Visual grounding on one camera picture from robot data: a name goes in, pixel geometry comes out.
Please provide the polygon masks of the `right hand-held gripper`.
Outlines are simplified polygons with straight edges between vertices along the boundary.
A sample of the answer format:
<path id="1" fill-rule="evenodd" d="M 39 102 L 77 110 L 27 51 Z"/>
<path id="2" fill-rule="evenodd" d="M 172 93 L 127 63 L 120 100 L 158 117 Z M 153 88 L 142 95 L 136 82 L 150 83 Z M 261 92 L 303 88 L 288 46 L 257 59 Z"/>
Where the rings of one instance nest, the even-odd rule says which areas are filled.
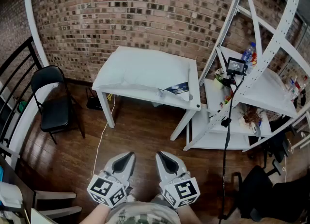
<path id="1" fill-rule="evenodd" d="M 155 160 L 160 177 L 159 186 L 165 200 L 173 208 L 194 203 L 200 196 L 200 190 L 196 178 L 191 177 L 183 160 L 164 151 L 157 152 Z"/>

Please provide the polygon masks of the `white pillow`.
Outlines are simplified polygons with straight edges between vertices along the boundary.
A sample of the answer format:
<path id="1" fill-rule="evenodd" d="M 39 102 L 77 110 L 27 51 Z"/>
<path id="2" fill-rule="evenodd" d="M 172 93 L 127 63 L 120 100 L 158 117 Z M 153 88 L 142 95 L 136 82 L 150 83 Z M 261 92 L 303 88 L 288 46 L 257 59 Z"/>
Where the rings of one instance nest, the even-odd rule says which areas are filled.
<path id="1" fill-rule="evenodd" d="M 186 59 L 161 51 L 118 47 L 99 70 L 94 88 L 159 91 L 189 102 L 190 65 Z"/>

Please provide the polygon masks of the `person's left forearm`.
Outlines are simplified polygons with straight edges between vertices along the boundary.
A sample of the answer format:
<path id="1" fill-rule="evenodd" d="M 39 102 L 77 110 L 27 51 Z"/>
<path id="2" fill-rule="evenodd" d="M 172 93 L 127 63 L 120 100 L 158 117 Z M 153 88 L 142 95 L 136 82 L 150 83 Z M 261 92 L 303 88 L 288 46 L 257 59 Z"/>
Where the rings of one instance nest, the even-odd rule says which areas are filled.
<path id="1" fill-rule="evenodd" d="M 105 224 L 110 212 L 111 208 L 109 206 L 98 204 L 97 207 L 79 224 Z"/>

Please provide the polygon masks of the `person's right forearm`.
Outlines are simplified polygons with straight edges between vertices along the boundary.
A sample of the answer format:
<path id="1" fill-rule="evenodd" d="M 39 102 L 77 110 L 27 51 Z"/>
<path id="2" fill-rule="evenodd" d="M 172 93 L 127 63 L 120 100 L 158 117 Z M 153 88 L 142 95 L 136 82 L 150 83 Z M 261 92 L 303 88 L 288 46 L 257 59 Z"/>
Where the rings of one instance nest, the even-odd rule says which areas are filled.
<path id="1" fill-rule="evenodd" d="M 181 224 L 202 224 L 190 205 L 176 209 Z"/>

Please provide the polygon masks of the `person's printed beige shirt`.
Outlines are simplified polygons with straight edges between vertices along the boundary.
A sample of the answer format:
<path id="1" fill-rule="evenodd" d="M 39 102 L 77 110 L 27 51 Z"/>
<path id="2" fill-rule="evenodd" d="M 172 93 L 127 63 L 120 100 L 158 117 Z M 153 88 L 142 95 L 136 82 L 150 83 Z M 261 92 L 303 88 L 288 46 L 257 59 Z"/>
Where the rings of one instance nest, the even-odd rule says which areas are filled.
<path id="1" fill-rule="evenodd" d="M 181 224 L 176 211 L 157 203 L 127 202 L 115 207 L 105 224 Z"/>

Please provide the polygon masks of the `white table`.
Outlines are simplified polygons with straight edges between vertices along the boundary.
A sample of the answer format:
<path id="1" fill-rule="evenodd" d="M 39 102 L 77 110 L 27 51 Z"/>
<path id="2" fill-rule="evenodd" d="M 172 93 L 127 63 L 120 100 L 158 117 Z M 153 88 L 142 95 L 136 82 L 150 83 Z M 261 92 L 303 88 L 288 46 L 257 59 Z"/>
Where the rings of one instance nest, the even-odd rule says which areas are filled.
<path id="1" fill-rule="evenodd" d="M 185 109 L 186 113 L 180 120 L 179 124 L 170 136 L 170 140 L 174 141 L 181 131 L 186 127 L 187 123 L 193 117 L 193 115 L 201 109 L 200 89 L 198 83 L 198 72 L 196 61 L 193 59 L 178 56 L 179 58 L 186 59 L 189 61 L 190 73 L 189 73 L 189 90 L 193 99 L 189 102 L 183 101 L 174 96 L 160 96 L 159 91 L 147 91 L 141 89 L 110 89 L 110 88 L 94 88 L 96 91 L 99 101 L 102 106 L 105 118 L 110 128 L 114 128 L 114 120 L 109 108 L 106 94 L 115 94 L 118 96 L 125 96 L 133 99 L 139 99 L 143 101 L 152 102 L 155 105 L 168 105 L 181 109 Z"/>

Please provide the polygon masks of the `white wooden chair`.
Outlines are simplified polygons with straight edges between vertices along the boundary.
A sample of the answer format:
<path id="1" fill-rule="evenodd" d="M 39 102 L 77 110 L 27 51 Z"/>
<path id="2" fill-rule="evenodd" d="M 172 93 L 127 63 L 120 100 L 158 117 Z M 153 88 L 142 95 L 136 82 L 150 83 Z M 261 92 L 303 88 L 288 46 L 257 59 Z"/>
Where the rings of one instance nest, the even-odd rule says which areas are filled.
<path id="1" fill-rule="evenodd" d="M 34 191 L 33 207 L 31 208 L 31 224 L 58 224 L 55 219 L 80 213 L 82 207 L 73 206 L 68 208 L 59 208 L 53 210 L 38 211 L 37 203 L 40 200 L 67 200 L 75 199 L 77 196 L 74 192 L 48 192 Z"/>

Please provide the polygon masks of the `black folding chair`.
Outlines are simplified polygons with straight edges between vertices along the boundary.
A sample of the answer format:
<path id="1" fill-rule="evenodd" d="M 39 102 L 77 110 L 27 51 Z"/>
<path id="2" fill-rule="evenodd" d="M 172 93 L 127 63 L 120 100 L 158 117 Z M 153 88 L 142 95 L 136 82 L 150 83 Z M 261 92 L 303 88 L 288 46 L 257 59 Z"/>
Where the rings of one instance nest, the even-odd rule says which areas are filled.
<path id="1" fill-rule="evenodd" d="M 36 93 L 41 88 L 58 83 L 64 88 L 64 95 L 49 100 L 39 101 Z M 64 132 L 66 130 L 79 129 L 83 138 L 85 131 L 77 116 L 74 105 L 81 106 L 71 95 L 68 90 L 62 70 L 55 66 L 49 65 L 37 70 L 31 78 L 31 89 L 35 99 L 38 111 L 41 115 L 40 128 L 44 133 L 48 133 L 54 144 L 57 141 L 54 138 L 55 133 Z"/>

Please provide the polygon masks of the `red flower bunch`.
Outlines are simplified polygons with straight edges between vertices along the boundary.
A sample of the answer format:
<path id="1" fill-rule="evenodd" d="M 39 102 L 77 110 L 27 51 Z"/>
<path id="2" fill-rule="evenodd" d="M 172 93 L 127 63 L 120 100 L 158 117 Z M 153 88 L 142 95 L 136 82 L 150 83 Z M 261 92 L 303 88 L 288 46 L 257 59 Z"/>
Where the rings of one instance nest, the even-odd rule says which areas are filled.
<path id="1" fill-rule="evenodd" d="M 220 107 L 223 108 L 232 98 L 233 94 L 224 96 L 224 99 L 222 101 L 220 101 Z"/>

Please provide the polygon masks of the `brown dried plant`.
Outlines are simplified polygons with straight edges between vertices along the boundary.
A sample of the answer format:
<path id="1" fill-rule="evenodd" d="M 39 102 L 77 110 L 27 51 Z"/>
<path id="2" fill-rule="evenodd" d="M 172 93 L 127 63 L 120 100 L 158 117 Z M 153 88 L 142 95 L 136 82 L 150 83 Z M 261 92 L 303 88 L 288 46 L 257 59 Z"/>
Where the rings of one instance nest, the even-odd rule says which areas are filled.
<path id="1" fill-rule="evenodd" d="M 240 126 L 248 128 L 253 133 L 256 133 L 263 119 L 262 112 L 261 109 L 255 106 L 247 104 L 241 105 L 239 111 L 240 118 L 238 120 Z"/>

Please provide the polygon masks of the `white flowers in vase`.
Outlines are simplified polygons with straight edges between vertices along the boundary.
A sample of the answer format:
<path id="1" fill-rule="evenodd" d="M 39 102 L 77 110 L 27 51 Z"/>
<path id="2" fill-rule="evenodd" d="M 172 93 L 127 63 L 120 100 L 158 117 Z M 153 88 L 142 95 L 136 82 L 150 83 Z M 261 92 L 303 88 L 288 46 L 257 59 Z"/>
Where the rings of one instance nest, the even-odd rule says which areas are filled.
<path id="1" fill-rule="evenodd" d="M 225 73 L 222 68 L 219 68 L 215 72 L 215 85 L 222 89 L 224 87 L 222 80 L 225 78 Z"/>

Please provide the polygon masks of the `black office chair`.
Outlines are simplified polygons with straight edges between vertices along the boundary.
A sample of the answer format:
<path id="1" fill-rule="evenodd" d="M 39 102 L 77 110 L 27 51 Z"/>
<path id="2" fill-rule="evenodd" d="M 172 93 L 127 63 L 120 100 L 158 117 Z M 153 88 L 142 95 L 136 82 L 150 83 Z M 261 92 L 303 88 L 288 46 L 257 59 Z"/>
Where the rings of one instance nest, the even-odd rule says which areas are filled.
<path id="1" fill-rule="evenodd" d="M 239 209 L 242 218 L 255 222 L 263 218 L 288 223 L 297 221 L 310 206 L 310 172 L 297 180 L 276 184 L 271 182 L 271 174 L 258 165 L 245 179 L 242 179 L 240 172 L 233 173 L 238 177 L 239 190 L 229 215 Z"/>

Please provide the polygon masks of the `white metal shelf rack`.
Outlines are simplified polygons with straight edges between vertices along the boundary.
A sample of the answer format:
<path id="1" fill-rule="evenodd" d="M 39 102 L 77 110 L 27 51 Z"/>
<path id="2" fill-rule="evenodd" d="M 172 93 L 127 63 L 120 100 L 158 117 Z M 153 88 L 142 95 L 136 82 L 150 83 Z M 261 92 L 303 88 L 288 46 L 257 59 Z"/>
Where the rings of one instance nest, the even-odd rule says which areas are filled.
<path id="1" fill-rule="evenodd" d="M 211 52 L 204 70 L 199 77 L 199 84 L 210 85 L 206 80 L 206 75 L 215 58 L 219 58 L 224 63 L 224 58 L 241 55 L 231 49 L 222 46 L 227 31 L 231 25 L 236 12 L 241 12 L 253 21 L 254 35 L 256 40 L 257 64 L 245 77 L 237 77 L 236 82 L 240 84 L 235 87 L 236 93 L 232 100 L 224 105 L 218 112 L 212 112 L 211 120 L 202 126 L 201 131 L 196 133 L 192 141 L 187 141 L 185 151 L 191 148 L 199 149 L 224 149 L 225 141 L 215 134 L 215 128 L 221 121 L 225 120 L 229 114 L 229 107 L 236 107 L 239 103 L 245 103 L 265 110 L 278 112 L 290 116 L 290 121 L 282 125 L 274 132 L 263 135 L 263 139 L 253 145 L 246 145 L 242 150 L 248 151 L 262 144 L 268 138 L 278 134 L 291 123 L 296 121 L 310 107 L 307 103 L 300 111 L 296 111 L 292 102 L 284 98 L 284 84 L 279 76 L 267 67 L 278 52 L 283 49 L 288 53 L 310 76 L 310 65 L 300 55 L 297 49 L 286 39 L 287 31 L 293 21 L 298 7 L 299 0 L 287 0 L 282 18 L 277 26 L 273 28 L 260 17 L 257 16 L 253 0 L 232 0 L 228 15 L 224 21 L 219 37 Z"/>

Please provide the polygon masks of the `blue label water bottle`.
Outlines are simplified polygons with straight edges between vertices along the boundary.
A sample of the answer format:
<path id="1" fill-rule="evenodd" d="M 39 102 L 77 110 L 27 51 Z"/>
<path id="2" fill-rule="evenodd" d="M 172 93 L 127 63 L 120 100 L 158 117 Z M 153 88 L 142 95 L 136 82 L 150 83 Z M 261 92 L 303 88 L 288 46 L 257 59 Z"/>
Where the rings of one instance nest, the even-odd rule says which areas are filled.
<path id="1" fill-rule="evenodd" d="M 241 57 L 241 60 L 248 63 L 251 60 L 252 55 L 255 51 L 256 51 L 256 44 L 254 42 L 251 42 L 250 46 L 244 51 L 244 53 Z"/>

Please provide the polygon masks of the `white pole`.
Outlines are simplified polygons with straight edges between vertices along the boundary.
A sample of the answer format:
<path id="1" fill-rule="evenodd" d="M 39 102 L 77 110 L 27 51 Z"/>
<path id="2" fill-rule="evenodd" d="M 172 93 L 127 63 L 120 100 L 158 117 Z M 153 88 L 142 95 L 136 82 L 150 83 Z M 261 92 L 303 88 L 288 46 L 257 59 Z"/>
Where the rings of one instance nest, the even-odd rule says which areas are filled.
<path id="1" fill-rule="evenodd" d="M 43 49 L 43 45 L 41 43 L 39 33 L 36 27 L 35 18 L 33 14 L 32 2 L 31 0 L 24 0 L 27 20 L 29 23 L 29 28 L 31 31 L 31 35 L 33 37 L 34 44 L 37 48 L 37 52 L 44 66 L 49 66 L 49 62 L 47 60 L 46 54 Z"/>

